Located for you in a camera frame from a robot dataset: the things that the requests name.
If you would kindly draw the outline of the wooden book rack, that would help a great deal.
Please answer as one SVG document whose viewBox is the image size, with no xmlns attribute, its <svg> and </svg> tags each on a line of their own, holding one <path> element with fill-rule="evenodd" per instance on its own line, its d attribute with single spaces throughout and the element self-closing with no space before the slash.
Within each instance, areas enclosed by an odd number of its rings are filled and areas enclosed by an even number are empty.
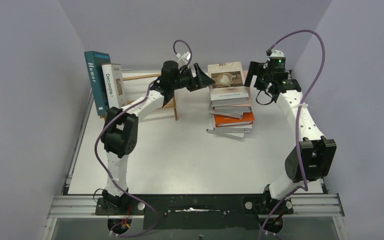
<svg viewBox="0 0 384 240">
<path fill-rule="evenodd" d="M 153 73 L 153 74 L 146 74 L 146 75 L 137 75 L 137 76 L 123 76 L 123 82 L 128 81 L 137 81 L 137 80 L 143 80 L 143 79 L 152 79 L 152 81 L 149 83 L 149 86 L 146 88 L 146 92 L 143 96 L 138 98 L 137 100 L 128 100 L 126 103 L 127 105 L 123 106 L 122 108 L 126 110 L 128 107 L 133 107 L 140 110 L 145 110 L 146 106 L 150 107 L 153 105 L 154 107 L 157 106 L 157 103 L 160 104 L 160 108 L 157 110 L 162 109 L 173 109 L 174 112 L 174 119 L 178 120 L 178 113 L 177 113 L 177 105 L 176 105 L 176 98 L 175 95 L 172 96 L 171 100 L 169 100 L 167 103 L 165 103 L 164 96 L 163 95 L 157 95 L 158 92 L 156 90 L 150 90 L 150 87 L 153 86 L 154 81 L 160 77 L 160 73 Z"/>
</svg>

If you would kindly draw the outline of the pink book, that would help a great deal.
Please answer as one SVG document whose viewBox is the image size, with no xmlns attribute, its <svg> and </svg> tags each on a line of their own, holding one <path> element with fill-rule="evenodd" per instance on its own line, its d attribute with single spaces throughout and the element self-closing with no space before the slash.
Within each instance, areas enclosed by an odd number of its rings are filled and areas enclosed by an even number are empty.
<svg viewBox="0 0 384 240">
<path fill-rule="evenodd" d="M 241 71 L 213 72 L 209 88 L 210 106 L 216 111 L 250 112 L 250 89 L 244 86 Z"/>
</svg>

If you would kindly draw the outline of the bottom grey book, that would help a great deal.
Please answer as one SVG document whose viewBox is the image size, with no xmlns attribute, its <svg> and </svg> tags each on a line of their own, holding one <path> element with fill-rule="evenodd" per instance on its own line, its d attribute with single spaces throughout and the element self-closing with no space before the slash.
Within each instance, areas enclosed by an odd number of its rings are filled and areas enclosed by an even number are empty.
<svg viewBox="0 0 384 240">
<path fill-rule="evenodd" d="M 252 130 L 251 125 L 245 126 L 229 126 L 229 127 L 210 127 L 206 130 L 207 133 L 218 135 L 234 140 L 242 140 L 245 134 L 250 133 Z"/>
</svg>

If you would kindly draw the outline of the white Decorate Furniture book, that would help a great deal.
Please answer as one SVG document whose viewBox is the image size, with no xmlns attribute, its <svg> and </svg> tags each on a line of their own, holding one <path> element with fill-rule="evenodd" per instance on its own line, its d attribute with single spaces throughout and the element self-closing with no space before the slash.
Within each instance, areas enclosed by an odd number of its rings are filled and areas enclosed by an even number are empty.
<svg viewBox="0 0 384 240">
<path fill-rule="evenodd" d="M 105 63 L 101 66 L 103 73 L 105 103 L 108 114 L 112 107 L 122 108 L 128 104 L 125 94 L 122 66 L 115 63 Z"/>
</svg>

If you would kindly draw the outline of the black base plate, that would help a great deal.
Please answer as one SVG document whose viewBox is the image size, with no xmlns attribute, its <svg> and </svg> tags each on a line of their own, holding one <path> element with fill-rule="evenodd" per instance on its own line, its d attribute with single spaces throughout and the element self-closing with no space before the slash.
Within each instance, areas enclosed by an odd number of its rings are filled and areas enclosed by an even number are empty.
<svg viewBox="0 0 384 240">
<path fill-rule="evenodd" d="M 143 220 L 144 230 L 257 230 L 264 225 L 279 230 L 283 216 L 292 215 L 291 200 L 280 203 L 268 193 L 256 194 L 138 194 L 128 206 L 116 207 L 97 200 L 95 214 L 116 223 Z"/>
</svg>

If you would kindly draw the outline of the teal Humor book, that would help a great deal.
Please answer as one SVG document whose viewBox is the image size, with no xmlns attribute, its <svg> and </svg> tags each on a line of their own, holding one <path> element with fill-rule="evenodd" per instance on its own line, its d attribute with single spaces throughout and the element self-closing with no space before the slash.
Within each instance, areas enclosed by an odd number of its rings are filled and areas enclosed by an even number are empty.
<svg viewBox="0 0 384 240">
<path fill-rule="evenodd" d="M 91 50 L 84 52 L 84 58 L 97 115 L 100 117 L 106 116 L 109 103 L 102 65 L 111 63 L 110 55 L 108 53 Z"/>
</svg>

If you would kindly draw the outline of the white Afternoon tea book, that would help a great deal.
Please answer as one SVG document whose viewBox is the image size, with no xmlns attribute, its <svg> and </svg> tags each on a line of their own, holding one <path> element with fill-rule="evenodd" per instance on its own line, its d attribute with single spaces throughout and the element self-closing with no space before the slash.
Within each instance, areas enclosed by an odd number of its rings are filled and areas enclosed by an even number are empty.
<svg viewBox="0 0 384 240">
<path fill-rule="evenodd" d="M 215 84 L 209 87 L 210 105 L 223 107 L 248 102 L 249 90 L 244 86 L 244 72 L 240 61 L 209 64 L 208 75 Z"/>
</svg>

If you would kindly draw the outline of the grey book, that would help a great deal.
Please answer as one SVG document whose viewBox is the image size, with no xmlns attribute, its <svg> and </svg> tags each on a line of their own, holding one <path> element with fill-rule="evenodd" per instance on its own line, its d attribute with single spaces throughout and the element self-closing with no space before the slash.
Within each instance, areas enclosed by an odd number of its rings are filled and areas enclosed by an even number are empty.
<svg viewBox="0 0 384 240">
<path fill-rule="evenodd" d="M 206 130 L 207 133 L 218 135 L 234 140 L 242 140 L 245 134 L 250 133 L 252 130 L 251 125 L 245 126 L 229 126 L 229 127 L 210 127 Z"/>
<path fill-rule="evenodd" d="M 220 116 L 230 117 L 234 119 L 242 119 L 244 115 L 244 112 L 219 111 L 219 110 L 214 110 L 213 108 L 209 108 L 208 113 L 211 115 L 220 115 Z"/>
</svg>

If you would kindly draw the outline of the orange book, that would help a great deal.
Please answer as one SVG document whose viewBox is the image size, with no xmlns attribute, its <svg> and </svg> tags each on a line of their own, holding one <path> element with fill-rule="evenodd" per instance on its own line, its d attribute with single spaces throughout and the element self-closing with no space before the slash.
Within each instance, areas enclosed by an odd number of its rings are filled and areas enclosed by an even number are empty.
<svg viewBox="0 0 384 240">
<path fill-rule="evenodd" d="M 253 112 L 245 112 L 242 115 L 242 118 L 234 118 L 223 115 L 214 115 L 214 122 L 216 127 L 229 127 L 229 126 L 241 126 L 241 125 L 251 125 L 254 123 L 255 116 Z"/>
</svg>

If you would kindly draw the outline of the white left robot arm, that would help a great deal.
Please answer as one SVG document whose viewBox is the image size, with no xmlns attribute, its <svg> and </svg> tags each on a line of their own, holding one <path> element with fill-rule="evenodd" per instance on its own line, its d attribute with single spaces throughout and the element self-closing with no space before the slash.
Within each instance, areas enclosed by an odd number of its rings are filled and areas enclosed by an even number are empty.
<svg viewBox="0 0 384 240">
<path fill-rule="evenodd" d="M 102 192 L 103 200 L 115 207 L 126 207 L 133 196 L 128 192 L 127 165 L 130 153 L 138 142 L 139 122 L 153 111 L 164 107 L 179 89 L 190 92 L 215 84 L 197 63 L 195 71 L 188 66 L 180 67 L 177 62 L 163 63 L 160 76 L 152 81 L 144 96 L 121 107 L 112 107 L 107 114 L 102 132 L 96 142 L 102 143 L 107 163 L 98 154 L 95 156 L 107 173 L 107 183 Z"/>
</svg>

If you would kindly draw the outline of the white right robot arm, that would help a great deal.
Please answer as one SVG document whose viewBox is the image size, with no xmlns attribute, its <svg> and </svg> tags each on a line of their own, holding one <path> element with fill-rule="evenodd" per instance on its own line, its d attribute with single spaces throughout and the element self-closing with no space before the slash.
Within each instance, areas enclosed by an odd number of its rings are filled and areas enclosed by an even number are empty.
<svg viewBox="0 0 384 240">
<path fill-rule="evenodd" d="M 297 188 L 328 175 L 337 144 L 328 139 L 314 122 L 298 81 L 285 69 L 285 57 L 269 57 L 266 62 L 249 63 L 245 86 L 271 96 L 271 102 L 282 110 L 295 136 L 295 147 L 285 159 L 285 172 L 268 185 L 269 195 L 261 199 L 262 209 L 269 214 L 281 207 L 281 200 Z"/>
</svg>

